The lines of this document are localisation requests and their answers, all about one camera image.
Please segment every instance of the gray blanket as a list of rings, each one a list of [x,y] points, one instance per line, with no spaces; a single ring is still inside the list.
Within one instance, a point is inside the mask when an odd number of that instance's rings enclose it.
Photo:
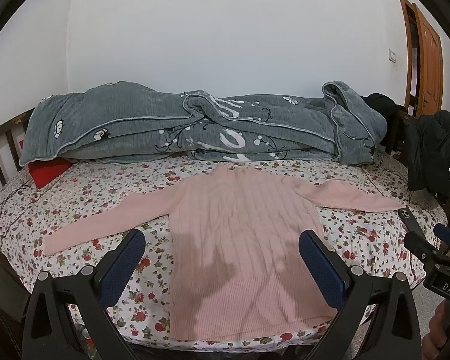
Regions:
[[[322,98],[204,91],[161,93],[120,81],[43,99],[29,121],[24,166],[58,156],[137,162],[186,152],[206,161],[373,161],[385,119],[343,82]]]

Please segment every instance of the sweater sleeve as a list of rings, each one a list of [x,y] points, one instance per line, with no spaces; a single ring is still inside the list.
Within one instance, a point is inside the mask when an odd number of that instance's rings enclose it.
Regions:
[[[320,185],[313,185],[308,180],[291,176],[283,176],[282,181],[295,193],[318,207],[365,212],[393,211],[405,207],[398,199],[367,194],[346,181],[329,180]]]
[[[117,206],[61,228],[44,239],[46,256],[92,239],[121,233],[169,214],[180,202],[185,180],[162,190],[130,193]]]

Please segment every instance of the human hand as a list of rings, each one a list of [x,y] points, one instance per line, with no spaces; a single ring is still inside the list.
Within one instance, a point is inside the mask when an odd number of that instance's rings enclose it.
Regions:
[[[428,333],[422,339],[422,360],[433,360],[439,354],[438,348],[441,348],[447,342],[447,335],[443,328],[443,317],[445,315],[445,300],[443,300],[435,309],[435,315],[430,319]]]

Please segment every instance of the wooden door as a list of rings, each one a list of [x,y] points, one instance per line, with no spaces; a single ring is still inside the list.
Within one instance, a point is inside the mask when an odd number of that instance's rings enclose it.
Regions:
[[[420,42],[420,88],[416,115],[433,115],[442,107],[443,57],[438,33],[413,4]]]

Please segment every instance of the sweater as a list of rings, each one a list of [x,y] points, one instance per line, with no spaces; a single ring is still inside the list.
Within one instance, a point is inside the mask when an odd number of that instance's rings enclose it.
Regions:
[[[305,330],[331,320],[305,263],[304,230],[323,239],[316,207],[398,210],[399,200],[366,194],[344,181],[314,185],[253,168],[217,166],[80,219],[44,239],[46,255],[169,214],[174,245],[170,336],[220,341]]]

